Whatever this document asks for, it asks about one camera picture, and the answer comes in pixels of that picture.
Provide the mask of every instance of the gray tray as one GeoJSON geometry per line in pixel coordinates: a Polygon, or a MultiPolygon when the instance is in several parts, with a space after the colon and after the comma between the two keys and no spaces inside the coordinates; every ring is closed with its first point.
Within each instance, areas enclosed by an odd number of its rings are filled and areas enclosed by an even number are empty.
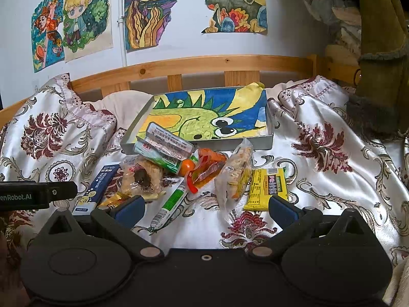
{"type": "MultiPolygon", "coordinates": [[[[152,97],[146,105],[141,109],[139,114],[133,120],[125,135],[122,138],[121,147],[127,155],[135,154],[133,148],[135,143],[133,142],[134,136],[132,136],[135,127],[140,128],[141,124],[146,120],[149,113],[152,111],[154,106],[154,98],[152,97]]],[[[273,117],[268,109],[265,108],[266,114],[266,124],[268,135],[265,136],[254,136],[248,137],[247,139],[253,144],[255,150],[270,150],[273,145],[273,135],[274,135],[274,123],[273,117]]],[[[213,151],[233,151],[241,142],[243,138],[228,138],[228,139],[202,139],[199,141],[190,141],[191,144],[198,146],[200,148],[210,148],[213,151]]]]}

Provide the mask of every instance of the wooden bed frame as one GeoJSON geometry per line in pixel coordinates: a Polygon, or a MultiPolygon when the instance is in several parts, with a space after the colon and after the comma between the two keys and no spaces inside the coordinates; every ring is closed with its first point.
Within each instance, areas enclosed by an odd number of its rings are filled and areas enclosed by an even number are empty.
{"type": "MultiPolygon", "coordinates": [[[[340,80],[351,86],[357,84],[360,73],[356,66],[337,64],[330,58],[311,55],[307,58],[271,55],[197,56],[135,64],[105,71],[71,82],[72,89],[81,94],[101,89],[102,96],[130,89],[130,82],[167,76],[169,92],[183,89],[182,74],[224,72],[225,86],[247,85],[260,80],[260,71],[295,72],[300,78],[309,79],[322,75],[340,80]]],[[[23,99],[0,111],[0,127],[13,119],[25,103],[23,99]]]]}

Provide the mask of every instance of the child's artwork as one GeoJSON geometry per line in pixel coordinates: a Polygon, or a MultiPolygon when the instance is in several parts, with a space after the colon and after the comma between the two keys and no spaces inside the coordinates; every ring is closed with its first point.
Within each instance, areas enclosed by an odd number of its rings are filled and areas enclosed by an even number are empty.
{"type": "Polygon", "coordinates": [[[205,0],[214,11],[202,33],[263,32],[267,30],[265,0],[205,0]]]}
{"type": "Polygon", "coordinates": [[[267,135],[267,96],[257,83],[241,89],[179,91],[154,98],[155,106],[139,137],[145,137],[152,121],[187,141],[267,135]]]}
{"type": "Polygon", "coordinates": [[[177,0],[125,0],[126,49],[157,46],[177,0]]]}
{"type": "Polygon", "coordinates": [[[63,20],[63,0],[44,0],[31,18],[34,72],[64,60],[63,40],[57,32],[63,20]]]}
{"type": "Polygon", "coordinates": [[[110,0],[64,0],[65,61],[112,48],[110,0]]]}

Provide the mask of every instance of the toothpaste box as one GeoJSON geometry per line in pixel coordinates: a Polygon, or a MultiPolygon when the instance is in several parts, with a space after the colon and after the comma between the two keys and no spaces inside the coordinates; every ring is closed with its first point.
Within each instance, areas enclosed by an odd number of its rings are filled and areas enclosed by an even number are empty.
{"type": "Polygon", "coordinates": [[[120,162],[105,165],[91,183],[85,194],[79,199],[72,211],[74,216],[90,214],[101,201],[105,190],[119,169],[120,162]]]}

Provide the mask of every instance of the white wall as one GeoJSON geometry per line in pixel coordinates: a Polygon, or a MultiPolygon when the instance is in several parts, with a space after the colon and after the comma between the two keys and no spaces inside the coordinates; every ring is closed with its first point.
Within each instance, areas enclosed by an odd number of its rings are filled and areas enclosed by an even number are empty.
{"type": "MultiPolygon", "coordinates": [[[[31,16],[41,1],[0,0],[0,93],[4,107],[32,95],[35,86],[41,86],[60,73],[69,72],[74,80],[122,67],[116,22],[118,0],[111,0],[112,49],[68,63],[60,61],[34,73],[31,16]]],[[[216,54],[324,54],[328,42],[327,28],[308,14],[301,0],[267,0],[267,35],[201,34],[212,15],[204,1],[178,0],[159,46],[128,53],[128,65],[216,54]]]]}

